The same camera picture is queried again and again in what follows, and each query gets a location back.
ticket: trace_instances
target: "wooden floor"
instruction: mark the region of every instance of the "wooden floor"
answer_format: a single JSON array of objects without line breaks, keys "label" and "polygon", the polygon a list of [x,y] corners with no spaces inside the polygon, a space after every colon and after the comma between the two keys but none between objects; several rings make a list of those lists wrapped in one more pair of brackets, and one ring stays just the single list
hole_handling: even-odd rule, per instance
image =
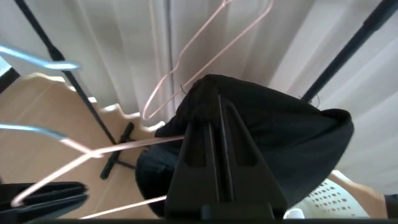
[{"label": "wooden floor", "polygon": [[[113,137],[119,139],[129,120],[118,110],[100,115]],[[0,122],[43,126],[92,148],[111,145],[74,91],[40,75],[19,78],[0,94]],[[123,151],[121,159],[135,164],[141,150]],[[0,176],[5,183],[36,182],[79,155],[46,136],[0,131]],[[63,218],[79,218],[143,200],[131,169],[116,165],[107,180],[100,179],[106,161],[107,157],[89,160],[57,179],[79,181],[89,188],[84,206]],[[155,217],[148,206],[141,206],[99,218]]]}]

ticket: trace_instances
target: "white laundry basket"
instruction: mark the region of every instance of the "white laundry basket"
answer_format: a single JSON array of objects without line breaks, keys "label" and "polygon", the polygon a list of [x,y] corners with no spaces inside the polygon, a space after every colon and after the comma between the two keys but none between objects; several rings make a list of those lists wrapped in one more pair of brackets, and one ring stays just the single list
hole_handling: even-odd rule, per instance
[{"label": "white laundry basket", "polygon": [[293,208],[301,209],[305,218],[369,218],[351,194],[329,179]]}]

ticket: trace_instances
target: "curtain fold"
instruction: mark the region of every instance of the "curtain fold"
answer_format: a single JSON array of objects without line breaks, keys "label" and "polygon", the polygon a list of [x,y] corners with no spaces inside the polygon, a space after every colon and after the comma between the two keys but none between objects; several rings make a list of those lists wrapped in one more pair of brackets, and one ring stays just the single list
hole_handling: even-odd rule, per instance
[{"label": "curtain fold", "polygon": [[[31,0],[27,4],[100,106],[118,103],[126,114],[142,112],[157,82],[176,65],[186,43],[222,0]],[[187,50],[149,112],[178,91],[194,73],[246,28],[268,0],[235,0]],[[300,98],[361,27],[380,1],[276,0],[270,14],[203,74],[227,75]],[[49,58],[13,0],[0,3],[0,43]],[[324,110],[350,111],[356,132],[338,165],[348,177],[386,193],[398,187],[398,15],[377,31],[313,99]],[[41,72],[4,59],[21,75]],[[167,121],[184,94],[146,124]],[[369,170],[369,164],[375,164]]]}]

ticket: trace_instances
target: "black rod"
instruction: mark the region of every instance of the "black rod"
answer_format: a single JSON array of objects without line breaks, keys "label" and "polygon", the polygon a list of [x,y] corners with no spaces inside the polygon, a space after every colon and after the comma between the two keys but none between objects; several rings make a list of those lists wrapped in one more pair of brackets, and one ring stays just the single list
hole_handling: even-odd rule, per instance
[{"label": "black rod", "polygon": [[353,54],[355,54],[355,52],[393,15],[393,13],[395,13],[397,9],[398,0],[383,0],[363,22],[362,27],[348,41],[301,99],[310,102],[330,79],[333,78],[337,71],[342,68]]},{"label": "black rod", "polygon": [[[40,39],[43,41],[45,44],[51,59],[55,62],[58,61],[64,61],[65,57],[63,54],[56,48],[56,46],[53,45],[47,34],[44,32],[42,26],[39,24],[37,21],[36,17],[33,15],[32,11],[29,9],[27,6],[26,2],[24,0],[15,0],[15,3],[18,5],[19,9],[24,13],[26,19],[29,21],[29,23],[32,25],[33,29],[36,31],[37,35],[40,37]],[[102,130],[105,132],[109,140],[112,142],[112,144],[116,144],[116,141],[112,137],[112,134],[109,132],[108,128],[105,126],[104,122],[98,115],[98,113],[95,111],[93,105],[90,103],[88,100],[85,92],[77,82],[76,78],[73,76],[72,72],[70,71],[62,71],[65,76],[68,78],[70,84],[72,84],[73,87],[75,87],[76,92],[80,96],[81,100],[83,100],[84,104],[87,106],[88,110],[91,112],[91,114],[94,116],[95,120],[97,123],[101,126]]]}]

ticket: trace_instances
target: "pink wire hanger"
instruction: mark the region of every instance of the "pink wire hanger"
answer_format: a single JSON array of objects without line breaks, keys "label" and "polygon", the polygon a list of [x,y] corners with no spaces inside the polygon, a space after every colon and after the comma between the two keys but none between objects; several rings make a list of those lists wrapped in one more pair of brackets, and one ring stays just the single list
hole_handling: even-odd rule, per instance
[{"label": "pink wire hanger", "polygon": [[[223,0],[223,2],[221,3],[220,7],[210,16],[210,18],[202,25],[202,27],[198,30],[198,32],[190,39],[188,44],[182,49],[182,51],[180,52],[180,55],[178,56],[178,60],[177,60],[176,66],[172,69],[171,72],[169,72],[168,74],[166,74],[166,75],[164,75],[162,77],[160,82],[155,87],[154,91],[151,93],[147,103],[145,104],[144,110],[143,110],[143,114],[142,114],[142,118],[143,119],[151,119],[169,101],[171,101],[173,98],[175,98],[181,92],[181,90],[179,90],[178,92],[174,93],[169,100],[167,100],[163,105],[161,105],[159,108],[157,108],[149,117],[146,116],[147,108],[149,107],[150,103],[152,102],[154,95],[158,92],[158,90],[159,90],[160,86],[163,84],[164,80],[170,74],[172,74],[174,71],[176,71],[176,69],[178,68],[178,66],[180,64],[180,60],[181,60],[182,56],[184,55],[185,51],[189,48],[189,46],[192,44],[192,42],[198,37],[198,35],[201,34],[202,31],[208,26],[208,24],[218,15],[218,13],[220,13],[220,11],[222,9],[224,9],[232,1],[234,1],[234,0]],[[206,69],[210,64],[212,64],[220,55],[222,55],[226,50],[228,50],[238,39],[240,39],[245,33],[247,33],[250,29],[252,29],[261,19],[263,19],[269,13],[269,11],[271,10],[273,3],[274,3],[274,0],[269,0],[269,5],[268,5],[267,9],[256,20],[254,20],[247,28],[245,28],[239,35],[237,35],[229,44],[227,44],[223,49],[221,49],[209,62],[207,62],[203,66],[203,68],[201,68],[198,72],[196,72],[196,74],[194,74],[191,77],[191,79],[189,79],[183,85],[183,88],[185,88],[187,85],[189,85],[197,76],[199,76],[199,74],[202,71],[204,71],[204,69]],[[86,146],[84,146],[84,145],[72,140],[72,139],[62,139],[60,141],[61,143],[65,144],[65,145],[67,145],[67,146],[69,146],[69,147],[71,147],[73,149],[76,149],[77,151],[83,152],[84,154],[82,154],[80,157],[72,160],[71,162],[69,162],[68,164],[64,165],[63,167],[59,168],[58,170],[56,170],[55,172],[51,173],[50,175],[46,176],[45,178],[43,178],[39,182],[31,185],[29,188],[25,189],[24,191],[22,191],[20,194],[18,194],[12,200],[11,206],[12,207],[21,206],[22,205],[22,201],[26,197],[28,197],[32,193],[36,192],[37,190],[39,190],[41,187],[43,187],[47,183],[55,180],[57,177],[60,177],[62,174],[65,174],[66,172],[74,169],[75,167],[79,166],[80,164],[86,162],[87,160],[89,160],[91,158],[102,157],[103,154],[107,153],[107,152],[120,151],[120,150],[130,149],[130,148],[134,148],[134,147],[147,146],[147,145],[157,144],[157,143],[162,143],[162,142],[175,141],[175,140],[179,140],[179,139],[183,139],[183,136],[175,136],[175,137],[169,137],[169,138],[145,139],[145,140],[140,140],[140,141],[135,141],[135,142],[128,142],[128,143],[118,144],[118,145],[109,146],[109,147],[103,147],[103,148],[99,148],[99,149],[95,149],[95,150],[92,150],[92,149],[90,149],[90,148],[88,148],[88,147],[86,147]],[[112,210],[103,211],[103,212],[100,212],[100,213],[88,215],[87,217],[83,217],[83,218],[96,217],[96,216],[99,216],[99,215],[104,215],[106,213],[116,212],[116,211],[120,211],[120,210],[123,210],[123,209],[136,207],[136,206],[139,206],[139,205],[144,205],[144,204],[147,204],[147,203],[152,203],[152,202],[155,202],[155,201],[165,200],[165,199],[166,199],[166,196],[162,196],[162,197],[159,197],[159,198],[153,198],[153,199],[150,199],[150,200],[146,200],[144,202],[139,202],[139,203],[135,203],[135,204],[132,204],[132,205],[126,205],[126,206],[123,206],[123,207],[114,208]]]}]

